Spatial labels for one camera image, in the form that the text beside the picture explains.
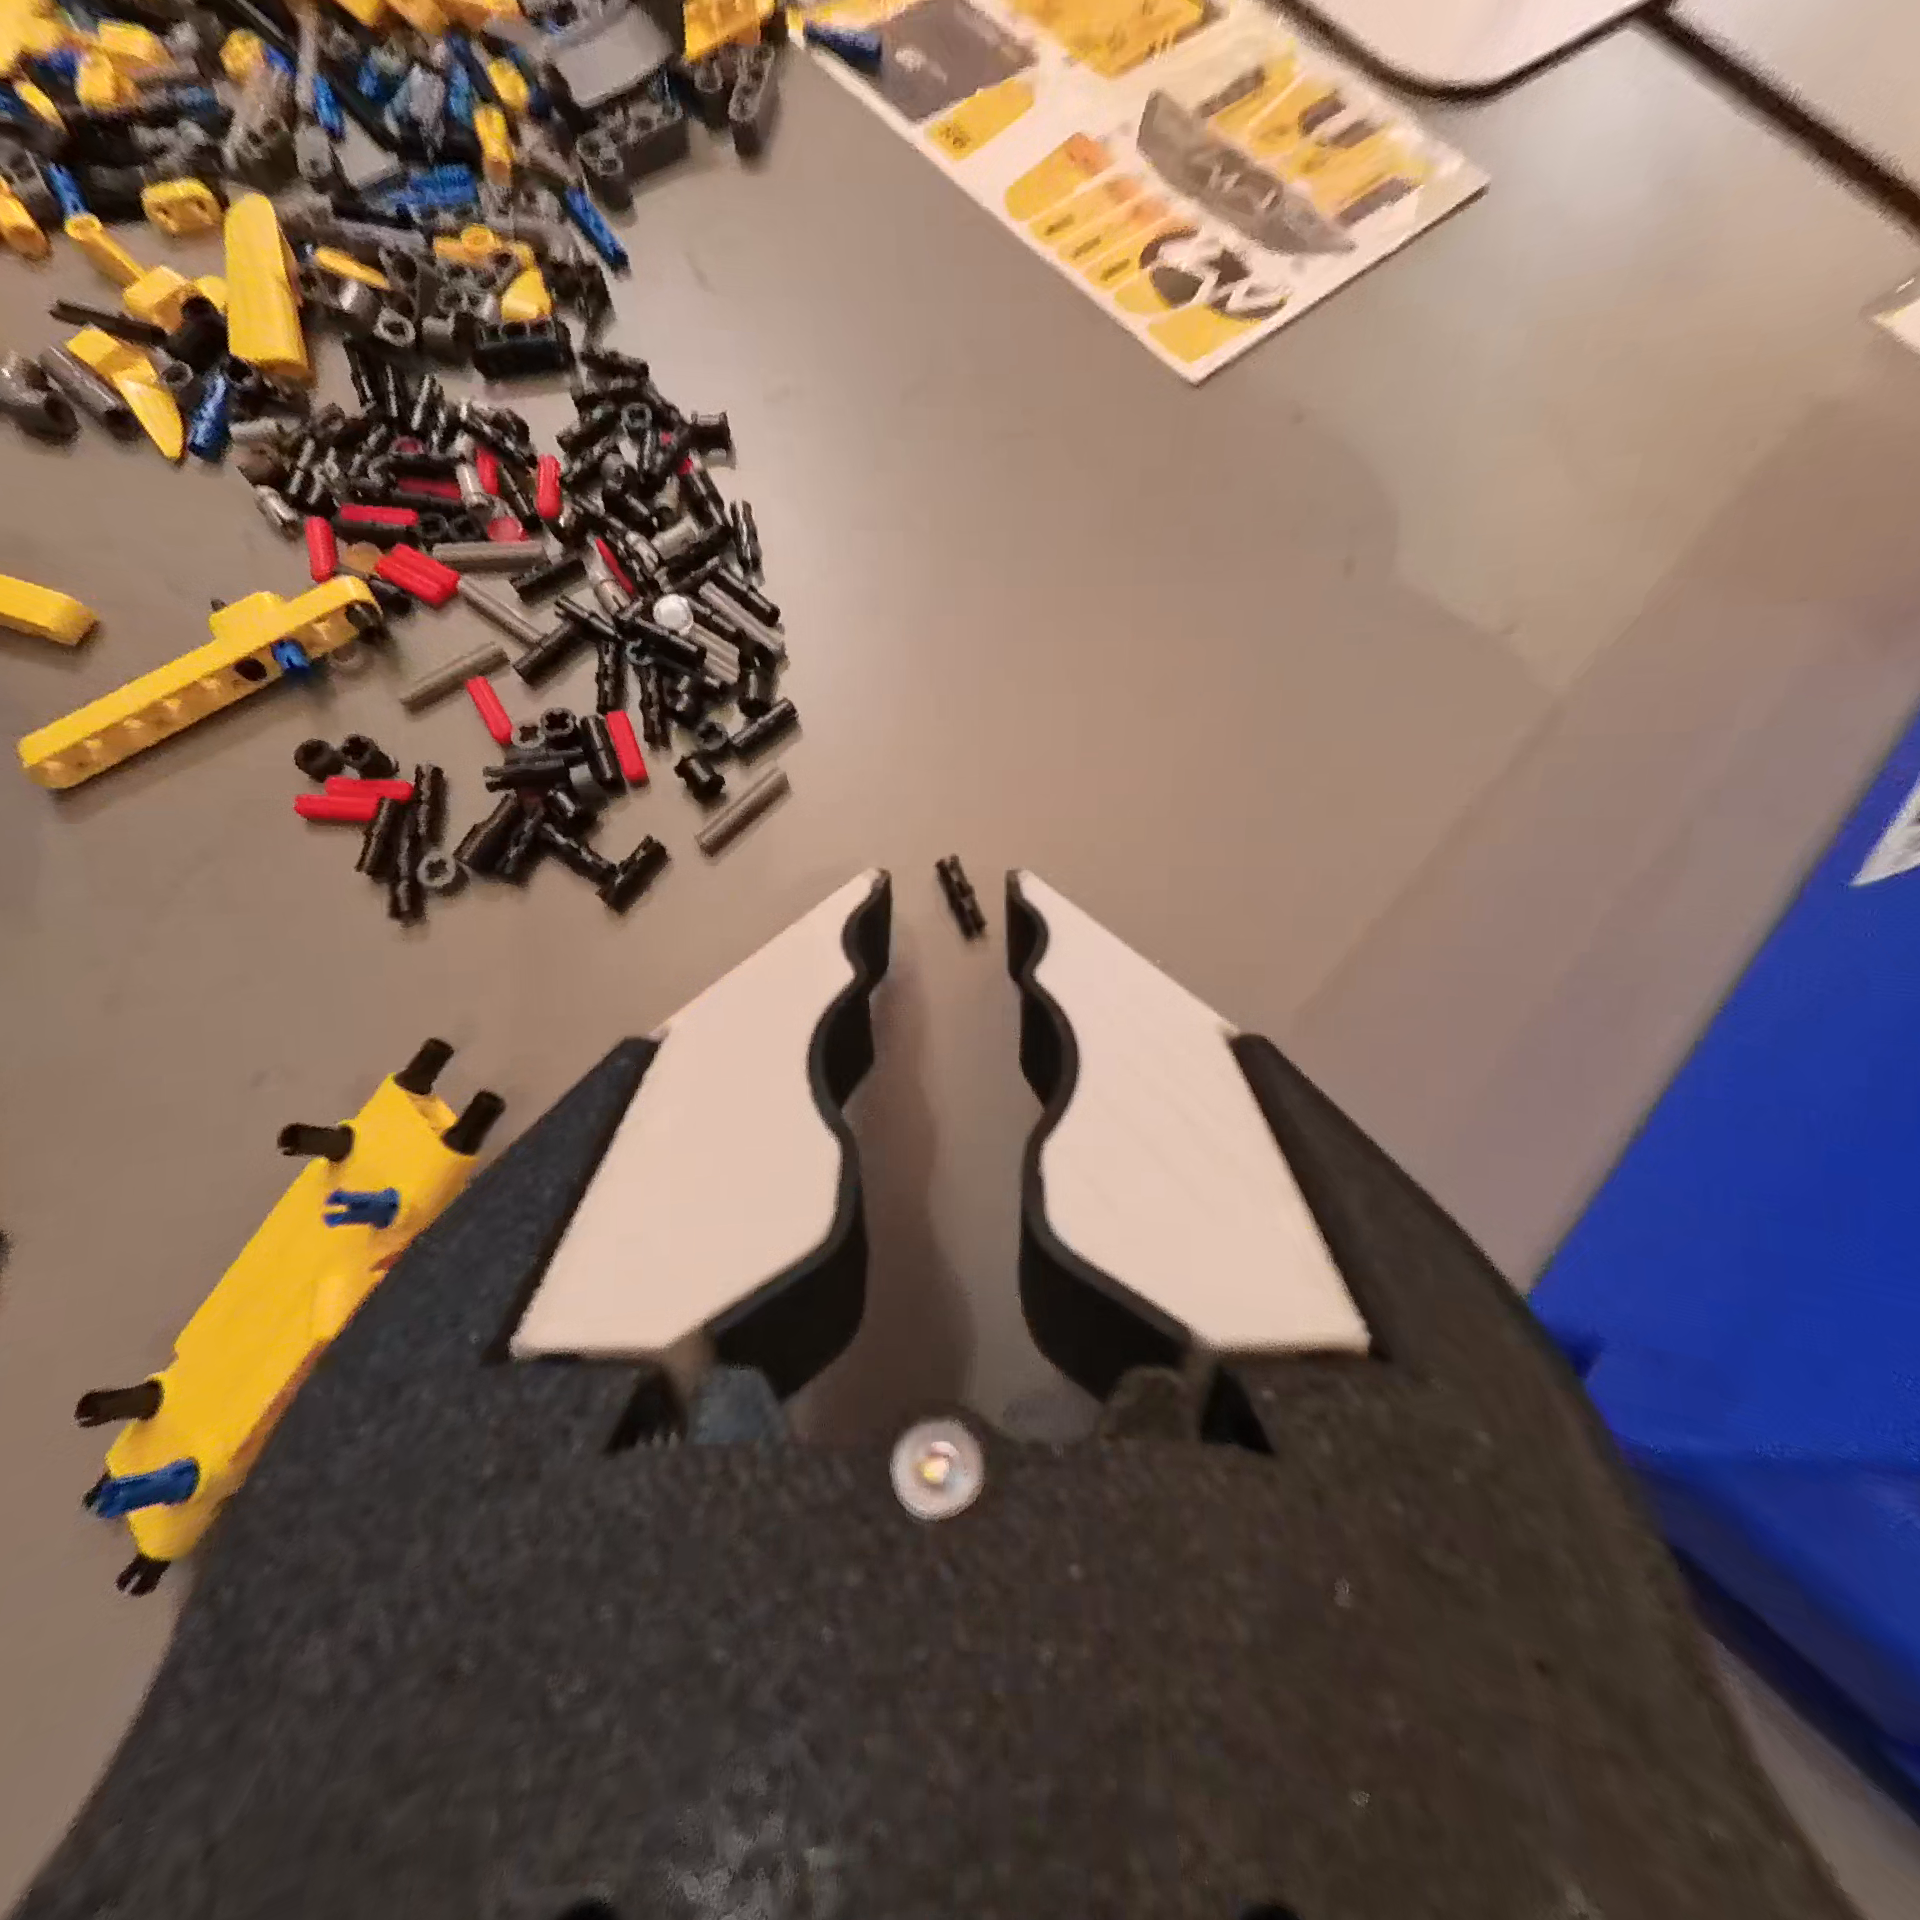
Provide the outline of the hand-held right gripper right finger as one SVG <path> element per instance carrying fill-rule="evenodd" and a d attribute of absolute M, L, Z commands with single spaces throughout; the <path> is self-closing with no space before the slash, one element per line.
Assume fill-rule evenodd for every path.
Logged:
<path fill-rule="evenodd" d="M 1024 999 L 1024 1322 L 1088 1395 L 1191 1359 L 1367 1357 L 1375 1335 L 1263 1106 L 1256 1034 L 1032 870 L 1005 876 Z"/>

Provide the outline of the yellow curved panel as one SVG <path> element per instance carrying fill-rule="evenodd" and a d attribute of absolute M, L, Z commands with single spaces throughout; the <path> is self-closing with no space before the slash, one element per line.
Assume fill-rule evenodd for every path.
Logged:
<path fill-rule="evenodd" d="M 0 628 L 12 637 L 40 637 L 59 651 L 78 651 L 99 628 L 99 611 L 66 591 L 48 591 L 23 579 L 0 579 Z"/>

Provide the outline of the heap of mixed building bricks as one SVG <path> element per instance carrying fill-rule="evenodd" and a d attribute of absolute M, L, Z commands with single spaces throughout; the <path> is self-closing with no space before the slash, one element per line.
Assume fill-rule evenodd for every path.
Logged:
<path fill-rule="evenodd" d="M 632 190 L 692 130 L 753 162 L 802 4 L 6 4 L 6 251 L 111 288 L 66 365 L 165 461 L 304 399 L 318 323 L 556 382 L 632 274 Z"/>

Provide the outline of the blue plastic bin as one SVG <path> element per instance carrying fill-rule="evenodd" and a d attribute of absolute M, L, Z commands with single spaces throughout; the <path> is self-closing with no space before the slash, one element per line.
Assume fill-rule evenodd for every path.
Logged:
<path fill-rule="evenodd" d="M 1920 725 L 1531 1286 L 1713 1638 L 1920 1792 Z"/>

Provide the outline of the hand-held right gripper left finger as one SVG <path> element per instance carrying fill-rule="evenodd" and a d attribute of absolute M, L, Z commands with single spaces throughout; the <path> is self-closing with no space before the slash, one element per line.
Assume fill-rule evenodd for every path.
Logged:
<path fill-rule="evenodd" d="M 519 1326 L 512 1359 L 698 1364 L 777 1403 L 855 1340 L 867 1214 L 845 1104 L 874 1069 L 893 880 L 864 870 L 679 1006 Z"/>

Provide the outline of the pile of small connector pins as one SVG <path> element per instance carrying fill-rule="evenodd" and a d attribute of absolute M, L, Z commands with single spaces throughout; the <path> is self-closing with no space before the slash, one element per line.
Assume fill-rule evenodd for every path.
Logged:
<path fill-rule="evenodd" d="M 787 616 L 768 597 L 753 498 L 731 480 L 737 421 L 668 395 L 627 352 L 592 346 L 560 433 L 460 399 L 384 342 L 343 352 L 350 399 L 297 414 L 258 390 L 237 461 L 323 588 L 359 588 L 348 656 L 404 616 L 466 616 L 479 643 L 418 663 L 396 709 L 466 704 L 479 816 L 448 827 L 455 780 L 366 730 L 297 749 L 297 812 L 354 828 L 354 874 L 396 926 L 466 884 L 574 874 L 627 915 L 668 874 L 602 816 L 653 783 L 692 807 L 698 861 L 723 861 L 791 801 L 802 735 Z"/>

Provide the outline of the yellow brick assembly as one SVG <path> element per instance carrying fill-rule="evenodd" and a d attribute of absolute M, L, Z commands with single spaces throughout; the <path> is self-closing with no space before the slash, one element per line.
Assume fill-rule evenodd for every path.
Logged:
<path fill-rule="evenodd" d="M 122 1597 L 156 1597 L 201 1546 L 324 1349 L 469 1185 L 506 1099 L 477 1091 L 455 1110 L 435 1093 L 448 1062 L 455 1043 L 424 1038 L 354 1116 L 281 1124 L 299 1171 L 165 1364 L 78 1398 L 82 1429 L 116 1431 L 82 1506 L 127 1531 Z"/>

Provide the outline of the yellow sticker sheet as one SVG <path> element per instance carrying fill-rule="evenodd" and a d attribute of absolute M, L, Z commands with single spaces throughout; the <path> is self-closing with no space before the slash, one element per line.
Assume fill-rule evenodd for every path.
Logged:
<path fill-rule="evenodd" d="M 1191 384 L 1488 190 L 1270 4 L 855 0 L 791 23 L 965 201 Z"/>

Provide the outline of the long yellow holed beam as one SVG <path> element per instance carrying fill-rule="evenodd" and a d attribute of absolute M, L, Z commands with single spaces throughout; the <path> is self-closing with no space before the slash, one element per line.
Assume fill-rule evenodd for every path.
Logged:
<path fill-rule="evenodd" d="M 207 645 L 111 688 L 106 699 L 18 741 L 23 772 L 43 793 L 71 793 L 134 759 L 318 670 L 379 628 L 364 579 L 331 579 L 304 595 L 258 591 L 207 619 Z"/>

